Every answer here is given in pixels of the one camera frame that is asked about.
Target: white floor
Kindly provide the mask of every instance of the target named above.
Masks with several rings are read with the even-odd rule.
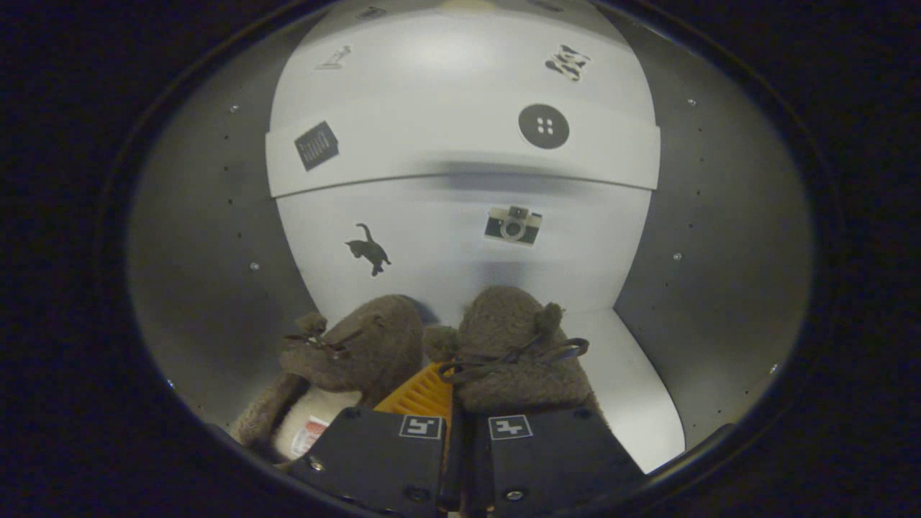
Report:
[[[671,396],[643,349],[613,310],[566,312],[563,330],[586,338],[579,361],[617,440],[644,473],[684,451],[684,430]]]

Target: white fabric tag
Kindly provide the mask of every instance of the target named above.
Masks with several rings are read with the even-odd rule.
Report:
[[[291,454],[297,458],[306,453],[329,426],[330,423],[310,416],[304,428],[300,429],[291,441]]]

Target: button sticker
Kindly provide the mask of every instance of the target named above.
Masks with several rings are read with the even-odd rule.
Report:
[[[525,139],[542,149],[556,149],[569,138],[569,122],[553,106],[532,104],[521,111],[519,129]]]

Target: small hole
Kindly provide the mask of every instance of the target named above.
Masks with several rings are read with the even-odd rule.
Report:
[[[427,501],[432,497],[432,494],[425,488],[418,488],[416,486],[410,486],[406,488],[403,492],[406,495],[406,498],[412,501]]]

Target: stuffed animal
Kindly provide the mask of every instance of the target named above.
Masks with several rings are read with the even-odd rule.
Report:
[[[588,406],[598,401],[577,356],[588,341],[566,339],[563,310],[542,306],[512,287],[484,290],[464,313],[460,328],[430,326],[423,349],[469,412],[489,415],[537,413]]]
[[[345,406],[373,408],[422,366],[422,323],[414,302],[403,296],[374,299],[325,334],[319,313],[308,313],[297,325],[303,335],[286,338],[282,372],[231,431],[241,445],[283,468],[290,463],[282,461],[309,448],[301,440],[311,425],[305,428],[306,408],[322,407],[328,420]]]

